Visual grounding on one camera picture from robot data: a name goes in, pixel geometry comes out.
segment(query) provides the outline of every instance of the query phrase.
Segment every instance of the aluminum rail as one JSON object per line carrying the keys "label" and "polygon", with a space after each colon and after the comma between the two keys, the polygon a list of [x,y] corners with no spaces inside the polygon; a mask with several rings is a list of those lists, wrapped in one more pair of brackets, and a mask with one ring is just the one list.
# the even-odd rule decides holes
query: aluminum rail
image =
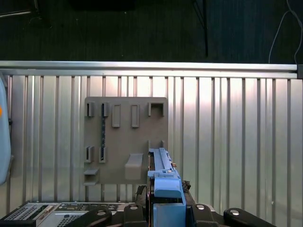
{"label": "aluminum rail", "polygon": [[29,11],[29,10],[21,10],[21,11],[15,11],[15,12],[10,12],[10,13],[2,13],[2,14],[0,14],[0,18],[20,16],[20,15],[25,15],[25,14],[30,14],[30,13],[32,13],[32,12]]}
{"label": "aluminum rail", "polygon": [[296,65],[183,62],[0,61],[4,75],[297,78]]}

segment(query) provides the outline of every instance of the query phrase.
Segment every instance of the black handle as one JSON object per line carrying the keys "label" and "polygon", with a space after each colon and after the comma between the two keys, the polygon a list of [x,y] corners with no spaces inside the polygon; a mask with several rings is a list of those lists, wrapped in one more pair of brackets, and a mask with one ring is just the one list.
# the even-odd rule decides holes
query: black handle
{"label": "black handle", "polygon": [[230,208],[224,211],[224,220],[230,226],[275,227],[274,225],[239,208]]}
{"label": "black handle", "polygon": [[124,208],[124,227],[147,227],[140,205],[132,204]]}

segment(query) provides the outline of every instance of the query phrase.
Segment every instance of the gray pegboard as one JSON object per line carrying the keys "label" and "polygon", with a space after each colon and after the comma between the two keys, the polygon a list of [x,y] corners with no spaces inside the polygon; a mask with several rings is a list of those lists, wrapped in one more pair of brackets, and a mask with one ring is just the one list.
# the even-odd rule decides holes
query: gray pegboard
{"label": "gray pegboard", "polygon": [[98,170],[88,185],[146,183],[148,148],[167,149],[168,102],[159,97],[87,97],[84,128],[84,167]]}

